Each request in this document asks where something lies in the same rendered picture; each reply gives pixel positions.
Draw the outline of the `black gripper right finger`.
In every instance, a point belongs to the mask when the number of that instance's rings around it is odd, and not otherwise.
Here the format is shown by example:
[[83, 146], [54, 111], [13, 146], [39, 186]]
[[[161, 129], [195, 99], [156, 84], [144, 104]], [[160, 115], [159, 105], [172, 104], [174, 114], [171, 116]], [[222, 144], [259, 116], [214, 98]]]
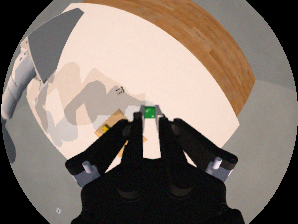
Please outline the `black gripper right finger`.
[[164, 116], [160, 106], [155, 105], [160, 155], [166, 160], [170, 192], [176, 196], [187, 195], [196, 183], [185, 153], [197, 168], [224, 183], [238, 162], [237, 156], [219, 148], [181, 118], [170, 121]]

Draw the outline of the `green die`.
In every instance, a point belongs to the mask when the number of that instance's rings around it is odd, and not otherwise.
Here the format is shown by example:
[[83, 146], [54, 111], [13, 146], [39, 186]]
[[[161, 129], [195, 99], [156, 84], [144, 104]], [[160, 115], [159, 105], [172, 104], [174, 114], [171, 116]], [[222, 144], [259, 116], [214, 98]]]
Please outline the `green die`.
[[145, 119], [155, 119], [155, 106], [145, 106]]

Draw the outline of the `yellow die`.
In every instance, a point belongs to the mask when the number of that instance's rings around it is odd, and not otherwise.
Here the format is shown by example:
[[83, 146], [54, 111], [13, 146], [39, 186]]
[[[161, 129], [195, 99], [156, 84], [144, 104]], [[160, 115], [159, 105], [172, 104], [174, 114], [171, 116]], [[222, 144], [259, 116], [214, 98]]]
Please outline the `yellow die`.
[[103, 127], [102, 131], [106, 132], [109, 128], [111, 128], [110, 126], [108, 126], [107, 124]]

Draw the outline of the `grey die with black pips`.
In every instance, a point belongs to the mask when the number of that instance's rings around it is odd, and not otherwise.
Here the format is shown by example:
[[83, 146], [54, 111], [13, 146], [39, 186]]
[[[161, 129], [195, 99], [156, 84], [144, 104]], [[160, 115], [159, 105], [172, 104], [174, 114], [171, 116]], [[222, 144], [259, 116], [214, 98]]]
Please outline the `grey die with black pips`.
[[116, 92], [117, 96], [119, 96], [122, 93], [124, 93], [125, 91], [124, 91], [123, 87], [121, 86], [121, 87], [115, 89], [115, 92]]

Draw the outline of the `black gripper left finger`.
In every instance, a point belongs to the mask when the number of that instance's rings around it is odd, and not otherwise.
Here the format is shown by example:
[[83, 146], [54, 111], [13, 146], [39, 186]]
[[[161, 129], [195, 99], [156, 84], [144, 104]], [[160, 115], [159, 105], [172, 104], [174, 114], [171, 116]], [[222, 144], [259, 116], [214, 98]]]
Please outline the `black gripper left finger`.
[[103, 175], [128, 140], [114, 185], [124, 198], [132, 199], [141, 194], [144, 109], [145, 105], [141, 105], [139, 112], [133, 113], [133, 121], [119, 120], [85, 151], [65, 162], [65, 167], [80, 187]]

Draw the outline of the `orange mat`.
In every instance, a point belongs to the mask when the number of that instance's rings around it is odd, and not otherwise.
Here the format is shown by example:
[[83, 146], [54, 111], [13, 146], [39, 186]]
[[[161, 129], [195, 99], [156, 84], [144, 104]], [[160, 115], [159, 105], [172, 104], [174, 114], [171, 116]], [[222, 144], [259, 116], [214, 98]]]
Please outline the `orange mat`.
[[[99, 138], [101, 135], [103, 135], [102, 128], [107, 124], [108, 126], [112, 127], [116, 122], [118, 122], [121, 119], [127, 119], [127, 117], [118, 109], [114, 114], [112, 114], [94, 133]], [[143, 136], [143, 143], [146, 142], [147, 139]], [[123, 148], [120, 150], [120, 153], [118, 153], [118, 157], [122, 157]]]

